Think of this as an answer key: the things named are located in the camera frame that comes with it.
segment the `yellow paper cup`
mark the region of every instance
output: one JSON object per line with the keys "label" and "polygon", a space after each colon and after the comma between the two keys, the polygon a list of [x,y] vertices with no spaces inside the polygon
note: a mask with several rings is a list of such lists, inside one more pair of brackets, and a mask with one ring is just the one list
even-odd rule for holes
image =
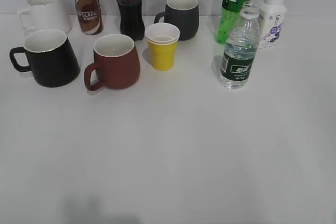
{"label": "yellow paper cup", "polygon": [[148,41],[148,45],[152,53],[152,65],[155,69],[166,71],[174,66],[177,41],[171,44],[157,44]]}
{"label": "yellow paper cup", "polygon": [[149,26],[145,35],[152,54],[152,65],[160,71],[174,66],[174,56],[180,30],[169,23],[156,23]]}

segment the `mug handle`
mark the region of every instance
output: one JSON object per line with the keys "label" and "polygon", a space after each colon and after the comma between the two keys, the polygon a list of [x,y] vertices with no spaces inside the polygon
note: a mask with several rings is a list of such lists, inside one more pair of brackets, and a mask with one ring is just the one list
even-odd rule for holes
{"label": "mug handle", "polygon": [[95,83],[94,85],[91,85],[91,75],[92,72],[97,70],[98,68],[100,68],[99,64],[94,62],[90,65],[88,65],[85,69],[84,72],[84,83],[85,83],[85,87],[89,90],[89,91],[96,91],[98,89],[100,89],[101,87],[104,86],[104,83],[102,81],[98,81],[97,83]]}
{"label": "mug handle", "polygon": [[21,65],[19,65],[19,63],[17,63],[16,59],[15,59],[15,56],[14,54],[25,54],[25,48],[23,47],[16,47],[16,48],[13,48],[10,50],[9,52],[9,57],[10,57],[10,60],[14,66],[14,68],[19,71],[19,72],[29,72],[32,70],[32,68],[30,67],[29,65],[29,62],[28,62],[28,66],[26,67],[23,67]]}
{"label": "mug handle", "polygon": [[21,19],[21,15],[22,14],[30,14],[30,9],[29,8],[26,8],[26,9],[23,9],[23,10],[19,10],[17,13],[16,13],[16,16],[22,26],[22,29],[24,31],[30,31],[30,30],[34,30],[35,29],[35,26],[33,25],[30,25],[30,26],[24,26],[23,25],[23,22],[22,22],[22,19]]}
{"label": "mug handle", "polygon": [[157,14],[156,17],[155,17],[155,20],[154,20],[154,24],[155,24],[155,23],[158,23],[158,22],[160,21],[160,18],[162,18],[162,17],[164,17],[164,16],[168,16],[168,13],[163,12],[163,13],[159,13],[159,14]]}

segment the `cola bottle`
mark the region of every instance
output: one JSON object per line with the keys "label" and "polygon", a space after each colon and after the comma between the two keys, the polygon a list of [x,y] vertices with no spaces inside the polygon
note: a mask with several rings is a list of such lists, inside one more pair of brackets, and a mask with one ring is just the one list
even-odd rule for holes
{"label": "cola bottle", "polygon": [[142,0],[117,0],[120,10],[120,32],[134,41],[142,40],[145,26],[142,19]]}

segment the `black mug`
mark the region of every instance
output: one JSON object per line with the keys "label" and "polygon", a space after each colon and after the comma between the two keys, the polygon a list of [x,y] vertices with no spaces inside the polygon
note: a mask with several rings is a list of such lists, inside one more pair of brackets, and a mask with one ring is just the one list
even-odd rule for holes
{"label": "black mug", "polygon": [[[28,66],[21,66],[15,54],[25,53]],[[19,72],[32,72],[36,82],[44,87],[64,86],[79,74],[79,65],[67,35],[56,29],[46,29],[30,34],[23,47],[13,48],[10,60]]]}
{"label": "black mug", "polygon": [[200,24],[197,0],[167,0],[165,12],[157,14],[154,23],[164,17],[165,23],[170,23],[180,30],[179,40],[193,38]]}

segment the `dark gray mug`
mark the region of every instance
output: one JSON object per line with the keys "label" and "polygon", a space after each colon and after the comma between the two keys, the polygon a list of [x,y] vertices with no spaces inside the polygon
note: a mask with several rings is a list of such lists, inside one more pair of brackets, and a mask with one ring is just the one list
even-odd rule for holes
{"label": "dark gray mug", "polygon": [[157,14],[154,23],[164,17],[165,23],[170,23],[181,32],[179,40],[193,38],[199,27],[199,8],[197,0],[167,0],[165,12]]}

